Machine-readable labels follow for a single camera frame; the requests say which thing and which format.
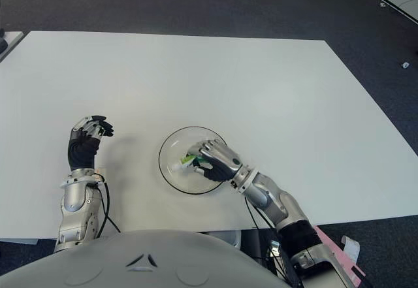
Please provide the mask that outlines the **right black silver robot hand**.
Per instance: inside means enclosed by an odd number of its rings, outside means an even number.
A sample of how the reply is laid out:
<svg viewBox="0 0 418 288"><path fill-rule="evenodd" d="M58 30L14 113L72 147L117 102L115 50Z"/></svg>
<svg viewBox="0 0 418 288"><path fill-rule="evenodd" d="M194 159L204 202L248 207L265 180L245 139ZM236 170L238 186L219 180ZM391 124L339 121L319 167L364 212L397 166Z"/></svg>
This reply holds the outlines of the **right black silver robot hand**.
<svg viewBox="0 0 418 288"><path fill-rule="evenodd" d="M214 182L232 180L242 167L239 155L219 139L194 144L187 155L195 155L194 171Z"/></svg>

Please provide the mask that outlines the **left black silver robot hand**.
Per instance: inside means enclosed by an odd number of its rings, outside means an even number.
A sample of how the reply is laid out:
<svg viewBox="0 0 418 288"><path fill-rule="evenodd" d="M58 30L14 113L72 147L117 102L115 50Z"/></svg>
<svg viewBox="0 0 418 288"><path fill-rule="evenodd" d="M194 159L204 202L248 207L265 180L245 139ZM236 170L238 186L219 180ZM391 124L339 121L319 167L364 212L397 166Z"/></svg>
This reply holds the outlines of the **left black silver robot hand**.
<svg viewBox="0 0 418 288"><path fill-rule="evenodd" d="M104 136L114 135L113 126L106 116L83 117L71 129L67 157L71 171L81 168L95 168L95 156Z"/></svg>

